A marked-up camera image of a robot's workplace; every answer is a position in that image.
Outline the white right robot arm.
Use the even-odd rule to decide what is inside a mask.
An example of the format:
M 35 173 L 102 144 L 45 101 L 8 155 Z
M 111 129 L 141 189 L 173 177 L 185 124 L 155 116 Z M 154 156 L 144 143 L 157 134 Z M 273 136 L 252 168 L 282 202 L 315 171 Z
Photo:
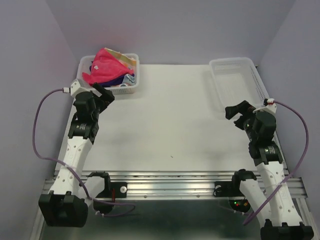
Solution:
M 254 165 L 261 176 L 265 192 L 262 192 L 256 176 L 241 169 L 234 173 L 230 182 L 231 192 L 244 195 L 253 212 L 244 221 L 247 225 L 253 218 L 260 224 L 263 240 L 311 240 L 313 228 L 305 225 L 292 200 L 285 175 L 283 157 L 274 141 L 277 127 L 276 101 L 265 99 L 263 107 L 255 108 L 246 100 L 225 108 L 225 117 L 230 120 L 240 115 L 234 125 L 245 131 L 248 149 Z

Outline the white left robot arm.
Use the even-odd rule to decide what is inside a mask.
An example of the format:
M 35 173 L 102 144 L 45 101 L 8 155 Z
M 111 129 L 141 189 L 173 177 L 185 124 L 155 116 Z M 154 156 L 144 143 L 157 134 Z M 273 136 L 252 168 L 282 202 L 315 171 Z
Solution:
M 72 117 L 66 151 L 55 182 L 47 194 L 41 194 L 38 206 L 50 227 L 82 228 L 87 221 L 89 203 L 93 198 L 81 180 L 86 158 L 99 131 L 99 115 L 115 100 L 110 90 L 98 83 L 81 90 L 73 83 L 69 92 L 74 97 L 76 112 Z

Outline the purple towel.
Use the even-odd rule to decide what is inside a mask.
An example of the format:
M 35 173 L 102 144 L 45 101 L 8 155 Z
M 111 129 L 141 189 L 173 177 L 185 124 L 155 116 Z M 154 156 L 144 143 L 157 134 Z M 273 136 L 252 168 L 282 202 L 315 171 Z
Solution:
M 107 88 L 113 87 L 113 86 L 118 86 L 123 83 L 124 77 L 125 77 L 125 75 L 121 75 L 113 80 L 107 81 L 104 83 L 104 86 Z

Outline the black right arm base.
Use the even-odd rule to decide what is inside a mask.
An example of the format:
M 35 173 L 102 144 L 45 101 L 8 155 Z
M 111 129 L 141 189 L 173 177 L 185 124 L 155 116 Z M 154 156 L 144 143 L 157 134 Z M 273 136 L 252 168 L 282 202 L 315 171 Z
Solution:
M 241 197 L 241 199 L 229 200 L 229 205 L 232 210 L 248 215 L 248 211 L 251 208 L 246 197 L 240 191 L 240 183 L 246 180 L 257 180 L 255 174 L 252 171 L 240 169 L 236 171 L 231 180 L 215 181 L 213 195 L 218 198 L 222 197 Z

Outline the pink towel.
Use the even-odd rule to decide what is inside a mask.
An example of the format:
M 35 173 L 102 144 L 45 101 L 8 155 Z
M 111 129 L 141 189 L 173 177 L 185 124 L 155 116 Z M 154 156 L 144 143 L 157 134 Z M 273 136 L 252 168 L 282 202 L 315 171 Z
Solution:
M 117 60 L 104 48 L 100 49 L 95 55 L 92 65 L 89 67 L 90 73 L 82 73 L 83 80 L 92 86 L 94 83 L 98 83 L 100 86 L 104 86 L 105 82 L 114 80 L 122 75 L 132 74 L 133 71 L 129 70 L 125 63 Z

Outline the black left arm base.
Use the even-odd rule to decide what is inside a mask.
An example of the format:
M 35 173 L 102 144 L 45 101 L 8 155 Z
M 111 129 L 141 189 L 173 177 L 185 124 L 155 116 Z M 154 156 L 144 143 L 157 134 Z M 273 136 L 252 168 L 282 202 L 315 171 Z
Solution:
M 97 194 L 91 193 L 90 195 L 95 198 L 109 198 L 112 202 L 116 199 L 124 199 L 127 197 L 128 183 L 125 181 L 111 181 L 108 172 L 92 172 L 88 176 L 88 180 L 103 180 L 102 190 Z M 100 211 L 102 214 L 109 214 L 114 208 L 114 205 L 106 205 L 103 203 L 94 202 L 93 209 Z

